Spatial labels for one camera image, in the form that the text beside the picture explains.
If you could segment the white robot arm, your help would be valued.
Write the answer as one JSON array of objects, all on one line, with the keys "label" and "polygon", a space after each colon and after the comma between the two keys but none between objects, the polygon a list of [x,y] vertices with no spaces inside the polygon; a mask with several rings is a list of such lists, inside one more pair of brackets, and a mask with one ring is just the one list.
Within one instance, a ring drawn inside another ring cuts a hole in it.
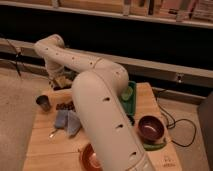
[{"label": "white robot arm", "polygon": [[103,171],[156,171],[119,101],[129,82],[122,65],[68,50],[57,34],[37,41],[34,50],[78,73],[71,87],[73,103]]}]

